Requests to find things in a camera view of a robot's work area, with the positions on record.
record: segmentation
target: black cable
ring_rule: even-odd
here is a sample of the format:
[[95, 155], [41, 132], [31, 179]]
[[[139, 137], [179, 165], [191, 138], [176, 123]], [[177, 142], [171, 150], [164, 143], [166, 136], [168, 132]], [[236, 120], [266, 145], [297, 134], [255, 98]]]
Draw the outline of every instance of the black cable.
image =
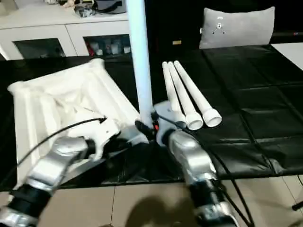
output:
[[298, 177], [298, 179], [299, 179], [300, 184], [303, 186], [303, 183], [302, 183], [302, 180], [300, 179], [300, 176], [297, 175], [297, 177]]
[[[191, 136], [193, 136], [193, 137], [200, 143], [200, 145], [203, 146], [202, 143], [201, 143], [201, 141], [197, 138], [197, 136], [196, 136], [195, 134], [193, 134], [190, 130], [188, 130], [188, 129], [182, 129], [180, 126], [178, 126], [178, 124], [176, 124], [175, 122], [173, 122], [173, 121], [170, 120], [170, 119], [167, 119], [166, 117], [163, 117], [163, 116], [159, 115], [157, 112], [155, 112], [155, 113], [153, 113], [153, 114], [154, 114], [154, 115], [152, 116], [153, 118], [159, 117], [159, 118], [161, 118], [161, 119], [163, 119], [163, 120], [165, 120], [165, 121], [167, 121], [167, 122], [169, 122], [169, 123], [175, 125], [177, 128], [180, 128], [181, 130], [183, 130], [183, 131], [185, 131], [186, 133], [188, 133], [188, 134], [190, 134]], [[247, 226], [249, 226], [249, 227], [254, 227], [254, 226], [255, 226], [255, 223], [254, 223], [254, 220], [253, 220], [253, 218], [252, 218], [251, 212], [250, 212], [250, 210], [249, 210], [249, 208], [248, 208], [248, 205], [247, 205], [247, 203], [246, 203], [246, 201], [245, 201], [245, 199], [244, 199], [244, 197], [243, 197], [243, 195], [242, 195], [242, 193], [241, 193], [241, 191], [240, 191], [240, 189], [239, 189], [239, 187], [238, 187], [238, 185], [237, 185], [235, 179], [233, 178], [231, 172], [229, 171], [229, 169], [228, 169], [228, 167], [225, 165], [225, 163], [222, 161], [222, 159], [221, 159], [216, 153], [214, 153], [214, 152], [211, 151], [211, 150], [209, 150], [209, 152], [212, 153], [212, 155], [219, 161], [219, 163], [222, 165], [223, 169], [225, 170], [225, 172], [226, 172], [227, 175], [229, 176], [229, 178], [230, 178], [230, 180], [231, 180], [231, 182], [232, 182], [232, 184], [233, 184], [233, 186], [234, 186], [234, 188], [235, 188], [235, 190], [236, 190], [236, 192], [237, 192], [237, 194], [238, 194], [238, 196], [239, 196], [239, 198], [240, 198], [240, 200], [241, 200], [241, 202], [242, 202], [242, 204], [243, 204], [243, 206], [244, 206], [244, 209], [245, 209], [245, 211], [246, 211], [246, 213], [247, 213], [248, 218], [249, 218], [250, 221], [248, 222], [248, 220], [245, 218], [245, 216], [243, 215], [243, 213], [240, 211], [240, 209], [239, 209], [239, 208], [235, 205], [235, 203], [234, 203], [234, 205], [237, 207], [237, 208], [235, 208], [235, 210], [238, 212], [238, 214], [241, 216], [241, 218], [242, 218], [243, 221], [247, 224]]]
[[36, 146], [34, 146], [32, 149], [30, 149], [29, 152], [27, 152], [27, 154], [20, 159], [20, 161], [12, 167], [12, 169], [9, 171], [9, 173], [7, 174], [7, 176], [1, 181], [0, 183], [0, 188], [3, 187], [4, 183], [6, 183], [6, 181], [11, 178], [11, 176], [14, 174], [15, 170], [18, 168], [19, 165], [21, 165], [39, 146], [41, 146], [43, 143], [47, 142], [50, 138], [54, 137], [55, 135], [58, 135], [59, 133], [66, 131], [70, 128], [73, 128], [75, 126], [81, 125], [81, 124], [85, 124], [85, 123], [89, 123], [89, 122], [94, 122], [94, 121], [99, 121], [100, 123], [102, 123], [103, 121], [105, 121], [105, 118], [92, 118], [89, 120], [85, 120], [85, 121], [81, 121], [75, 124], [71, 124], [69, 126], [66, 126], [56, 132], [54, 132], [53, 134], [49, 135], [48, 137], [46, 137], [45, 139], [43, 139], [41, 142], [39, 142]]
[[245, 224], [247, 226], [250, 226], [251, 223], [246, 219], [246, 217], [243, 215], [243, 213], [241, 212], [241, 210], [238, 208], [238, 206], [235, 204], [235, 202], [231, 199], [231, 197], [229, 196], [229, 194], [225, 190], [221, 190], [221, 192], [224, 194], [224, 196], [226, 197], [226, 199], [228, 200], [228, 202], [234, 207], [234, 209], [237, 211], [237, 213], [243, 219], [243, 221], [245, 222]]

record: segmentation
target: gray pillow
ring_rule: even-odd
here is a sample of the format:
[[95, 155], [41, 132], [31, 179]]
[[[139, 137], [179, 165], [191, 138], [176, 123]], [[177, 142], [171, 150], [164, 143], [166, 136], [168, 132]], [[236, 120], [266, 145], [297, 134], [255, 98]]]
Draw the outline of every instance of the gray pillow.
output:
[[275, 7], [248, 13], [204, 9], [200, 49], [268, 44], [274, 31]]

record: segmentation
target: white pipe fitting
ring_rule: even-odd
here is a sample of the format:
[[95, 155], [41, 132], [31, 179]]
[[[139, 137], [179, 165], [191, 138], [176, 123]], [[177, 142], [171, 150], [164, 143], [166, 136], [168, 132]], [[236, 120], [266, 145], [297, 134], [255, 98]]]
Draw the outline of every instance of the white pipe fitting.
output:
[[187, 74], [185, 69], [182, 67], [179, 61], [174, 62], [176, 69], [178, 70], [179, 75], [181, 76], [185, 86], [189, 90], [192, 98], [196, 102], [199, 110], [203, 115], [203, 120], [208, 127], [215, 127], [219, 125], [222, 121], [222, 117], [219, 112], [212, 108], [207, 99], [195, 85], [193, 80]]
[[195, 107], [191, 102], [187, 91], [185, 90], [185, 87], [175, 69], [174, 64], [170, 61], [168, 63], [168, 66], [169, 66], [171, 78], [174, 82], [175, 88], [180, 98], [182, 108], [185, 113], [187, 126], [190, 130], [198, 130], [203, 125], [203, 120], [201, 118], [201, 115], [195, 110]]
[[175, 90], [175, 86], [172, 82], [169, 66], [167, 62], [162, 63], [164, 80], [165, 80], [165, 87], [167, 97], [171, 104], [171, 109], [174, 112], [174, 119], [175, 122], [182, 128], [186, 128], [186, 119], [184, 114], [182, 113], [181, 106], [178, 100], [178, 96]]
[[127, 0], [126, 8], [141, 121], [152, 128], [152, 86], [144, 0]]

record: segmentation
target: black mat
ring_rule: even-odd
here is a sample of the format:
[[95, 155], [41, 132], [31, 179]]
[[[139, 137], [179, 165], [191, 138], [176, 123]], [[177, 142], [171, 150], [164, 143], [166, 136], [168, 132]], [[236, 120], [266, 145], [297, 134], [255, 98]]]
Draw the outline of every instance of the black mat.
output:
[[[14, 81], [33, 79], [70, 68], [90, 57], [0, 61], [0, 179], [16, 162], [13, 99], [6, 91]], [[303, 174], [303, 71], [271, 46], [220, 48], [170, 56], [152, 56], [153, 101], [167, 99], [161, 62], [179, 60], [223, 117], [214, 129], [197, 134], [216, 152], [235, 178]], [[106, 69], [138, 109], [131, 57], [106, 59]], [[214, 160], [219, 175], [228, 178]], [[12, 179], [7, 187], [12, 187]], [[165, 149], [138, 145], [91, 169], [63, 187], [182, 181]]]

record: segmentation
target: tiled floor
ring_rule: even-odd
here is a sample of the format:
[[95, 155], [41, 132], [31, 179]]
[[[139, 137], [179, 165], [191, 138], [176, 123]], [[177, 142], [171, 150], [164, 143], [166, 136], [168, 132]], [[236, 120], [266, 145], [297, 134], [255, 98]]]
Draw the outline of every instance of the tiled floor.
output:
[[[257, 227], [300, 226], [294, 224], [303, 221], [302, 211], [291, 210], [295, 202], [303, 200], [297, 176], [237, 182]], [[242, 209], [231, 182], [223, 183]], [[6, 197], [1, 194], [1, 205]], [[101, 227], [111, 223], [114, 227], [195, 227], [192, 208], [182, 183], [60, 190], [39, 226]]]

